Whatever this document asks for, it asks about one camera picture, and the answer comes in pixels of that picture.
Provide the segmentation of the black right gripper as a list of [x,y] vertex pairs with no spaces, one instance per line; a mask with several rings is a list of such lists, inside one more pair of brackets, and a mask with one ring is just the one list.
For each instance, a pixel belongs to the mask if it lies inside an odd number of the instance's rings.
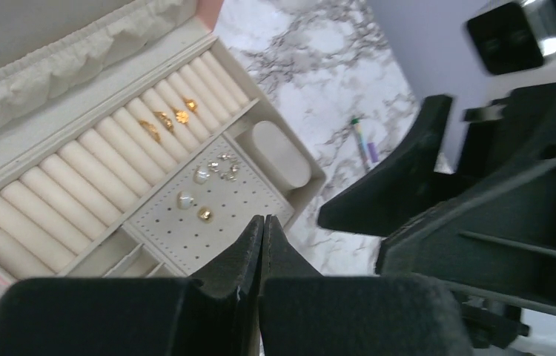
[[375,270],[556,315],[556,82],[516,88],[464,121],[456,173],[487,177],[393,233]]

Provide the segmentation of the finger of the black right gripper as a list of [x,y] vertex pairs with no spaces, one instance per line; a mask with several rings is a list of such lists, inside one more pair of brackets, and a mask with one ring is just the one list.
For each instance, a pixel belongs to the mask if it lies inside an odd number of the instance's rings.
[[427,97],[401,143],[363,178],[321,206],[321,228],[387,237],[411,218],[460,193],[460,178],[435,170],[448,95]]

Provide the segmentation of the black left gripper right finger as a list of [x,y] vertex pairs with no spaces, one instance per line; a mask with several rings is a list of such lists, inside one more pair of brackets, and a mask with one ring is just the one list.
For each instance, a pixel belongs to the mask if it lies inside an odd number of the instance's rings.
[[259,327],[267,355],[472,355],[452,293],[420,274],[328,277],[267,216]]

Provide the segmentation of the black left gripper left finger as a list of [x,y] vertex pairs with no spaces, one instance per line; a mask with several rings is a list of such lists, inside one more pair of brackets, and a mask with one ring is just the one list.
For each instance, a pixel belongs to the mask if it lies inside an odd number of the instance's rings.
[[190,277],[36,278],[0,298],[0,355],[258,355],[264,230]]

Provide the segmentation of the small gold earring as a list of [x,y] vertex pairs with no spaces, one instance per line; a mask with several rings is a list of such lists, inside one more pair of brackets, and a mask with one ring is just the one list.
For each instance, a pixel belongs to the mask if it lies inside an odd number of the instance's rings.
[[214,213],[210,208],[204,206],[198,210],[197,217],[203,223],[210,223],[214,218]]

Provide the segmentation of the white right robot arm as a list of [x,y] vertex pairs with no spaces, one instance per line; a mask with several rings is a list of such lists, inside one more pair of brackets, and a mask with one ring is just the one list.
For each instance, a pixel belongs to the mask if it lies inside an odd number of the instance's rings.
[[322,228],[382,237],[377,274],[413,272],[462,298],[478,346],[556,355],[556,82],[466,112],[457,170],[435,170],[452,99],[430,96],[398,148],[327,201]]

